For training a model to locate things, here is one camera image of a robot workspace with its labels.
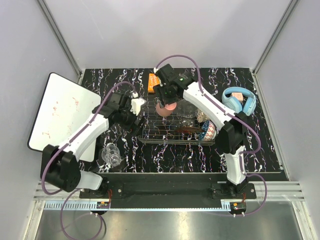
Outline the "beige patterned bowl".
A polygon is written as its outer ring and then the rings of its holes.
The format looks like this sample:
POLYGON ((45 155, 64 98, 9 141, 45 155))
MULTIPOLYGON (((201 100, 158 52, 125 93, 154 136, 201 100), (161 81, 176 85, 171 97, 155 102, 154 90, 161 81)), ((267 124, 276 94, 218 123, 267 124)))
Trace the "beige patterned bowl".
POLYGON ((209 119, 210 118, 203 111, 201 111, 199 108, 197 109, 196 120, 199 123, 204 123, 204 122, 208 121, 209 119))

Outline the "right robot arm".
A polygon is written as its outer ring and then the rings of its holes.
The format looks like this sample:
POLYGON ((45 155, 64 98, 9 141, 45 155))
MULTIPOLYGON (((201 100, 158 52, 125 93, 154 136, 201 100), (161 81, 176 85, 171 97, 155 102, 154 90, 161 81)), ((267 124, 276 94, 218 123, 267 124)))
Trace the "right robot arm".
POLYGON ((248 178, 244 170, 247 116, 236 113, 213 97, 201 84, 201 77, 189 72, 178 73, 166 64, 153 69, 159 84, 153 89, 163 106, 186 100, 200 109, 213 122, 217 134, 215 143, 224 154, 227 175, 222 188, 232 198, 245 192, 248 178))

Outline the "clear glass cup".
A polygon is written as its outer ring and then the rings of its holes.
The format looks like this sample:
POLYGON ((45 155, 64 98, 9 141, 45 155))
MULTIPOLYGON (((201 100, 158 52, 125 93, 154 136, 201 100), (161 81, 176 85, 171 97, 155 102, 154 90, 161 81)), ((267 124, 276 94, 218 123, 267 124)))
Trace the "clear glass cup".
POLYGON ((122 157, 119 148, 114 143, 108 143, 101 151, 101 158, 111 167, 121 164, 122 157))

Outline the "blue triangle pattern bowl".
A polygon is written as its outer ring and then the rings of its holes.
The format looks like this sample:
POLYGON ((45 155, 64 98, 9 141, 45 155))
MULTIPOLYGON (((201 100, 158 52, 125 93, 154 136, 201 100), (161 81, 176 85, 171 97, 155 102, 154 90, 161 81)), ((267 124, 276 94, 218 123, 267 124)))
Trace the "blue triangle pattern bowl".
POLYGON ((201 127, 202 132, 197 135, 199 141, 211 141, 217 135, 217 129, 214 123, 210 120, 204 122, 201 127))

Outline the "wire dish rack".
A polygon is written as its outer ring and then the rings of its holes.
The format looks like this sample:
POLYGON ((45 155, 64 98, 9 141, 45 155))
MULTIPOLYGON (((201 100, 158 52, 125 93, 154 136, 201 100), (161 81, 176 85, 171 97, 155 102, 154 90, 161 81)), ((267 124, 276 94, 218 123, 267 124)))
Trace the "wire dish rack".
POLYGON ((205 145, 212 146, 214 140, 198 140, 200 133, 178 133, 176 129, 180 127, 202 127, 202 123, 196 120, 181 121, 173 113, 167 117, 162 117, 156 112, 158 98, 155 94, 148 94, 144 97, 147 105, 143 108, 143 116, 146 118, 143 132, 138 139, 145 144, 174 144, 174 145, 205 145))

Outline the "red floral plate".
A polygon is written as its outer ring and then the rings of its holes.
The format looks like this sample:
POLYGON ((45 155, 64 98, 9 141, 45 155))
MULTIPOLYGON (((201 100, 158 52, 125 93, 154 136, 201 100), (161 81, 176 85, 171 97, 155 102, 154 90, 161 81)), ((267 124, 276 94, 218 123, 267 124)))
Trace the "red floral plate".
POLYGON ((181 133, 181 134, 190 134, 190 133, 203 133, 204 130, 201 127, 185 126, 185 127, 177 128, 175 132, 181 133))

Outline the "pink plastic cup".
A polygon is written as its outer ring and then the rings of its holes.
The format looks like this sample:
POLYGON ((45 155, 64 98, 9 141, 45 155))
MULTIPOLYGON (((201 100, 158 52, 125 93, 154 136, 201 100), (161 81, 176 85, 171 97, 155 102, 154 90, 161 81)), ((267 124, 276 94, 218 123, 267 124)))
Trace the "pink plastic cup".
POLYGON ((176 109, 177 103, 162 105, 161 102, 158 102, 156 105, 156 113, 161 117, 168 117, 176 109))

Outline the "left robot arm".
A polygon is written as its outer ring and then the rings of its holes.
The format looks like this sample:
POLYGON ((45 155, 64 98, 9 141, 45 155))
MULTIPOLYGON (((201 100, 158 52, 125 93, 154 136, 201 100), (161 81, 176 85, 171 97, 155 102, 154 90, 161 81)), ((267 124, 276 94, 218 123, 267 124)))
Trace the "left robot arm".
POLYGON ((106 181, 97 173, 80 170, 80 158, 113 125, 119 125, 133 136, 141 135, 145 118, 139 115, 146 104, 146 100, 137 93, 131 96, 111 93, 69 138, 58 145, 48 144, 42 151, 42 190, 50 195, 51 192, 45 187, 49 183, 58 191, 70 193, 76 189, 89 189, 95 197, 103 198, 108 193, 106 181))

